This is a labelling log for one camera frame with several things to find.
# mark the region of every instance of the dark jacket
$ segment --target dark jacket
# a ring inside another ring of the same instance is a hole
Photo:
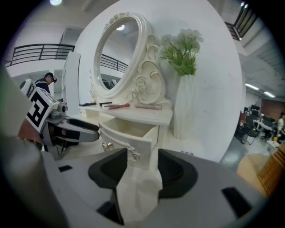
[[[48,85],[48,83],[46,82],[45,78],[36,80],[36,81],[35,81],[35,84],[36,84],[36,87],[40,87],[40,88],[42,88],[42,89],[48,91],[48,93],[50,94],[49,85]]]

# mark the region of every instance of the ornate white mirror frame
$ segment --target ornate white mirror frame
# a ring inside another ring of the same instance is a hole
[[[106,90],[100,83],[100,59],[105,42],[109,35],[126,20],[136,20],[138,23],[138,41],[129,66],[118,84]],[[95,83],[91,88],[91,100],[99,102],[116,99],[122,102],[139,102],[143,104],[167,105],[171,103],[165,99],[166,86],[162,71],[155,62],[155,53],[159,48],[159,40],[151,34],[151,26],[139,13],[120,13],[111,18],[106,24],[102,37],[98,43],[94,58]]]

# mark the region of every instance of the mirror frame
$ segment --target mirror frame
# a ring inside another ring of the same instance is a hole
[[[122,22],[129,19],[136,20],[136,22],[138,23],[137,45],[134,50],[131,61],[129,63],[129,66],[125,71],[124,75],[122,76],[122,78],[120,79],[120,81],[117,83],[117,85],[114,88],[106,90],[105,88],[103,88],[103,86],[100,83],[100,77],[101,77],[100,59],[101,59],[102,50],[110,34]],[[94,76],[95,76],[94,86],[99,95],[105,98],[113,98],[118,94],[120,94],[125,89],[125,87],[131,82],[132,77],[134,77],[137,73],[140,61],[145,57],[146,54],[145,44],[147,41],[147,37],[151,33],[152,33],[151,26],[149,25],[147,20],[139,13],[133,13],[133,12],[120,13],[116,14],[114,17],[110,19],[109,23],[105,25],[102,37],[96,48],[95,58],[94,58]]]

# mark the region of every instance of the white vase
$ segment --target white vase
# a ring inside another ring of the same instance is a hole
[[[180,140],[188,138],[194,124],[196,110],[195,76],[181,76],[174,107],[174,137]]]

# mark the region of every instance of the open drawer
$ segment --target open drawer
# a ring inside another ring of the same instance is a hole
[[[159,126],[114,118],[99,122],[99,127],[103,143],[111,145],[110,149],[128,149],[128,164],[142,169],[149,168]]]

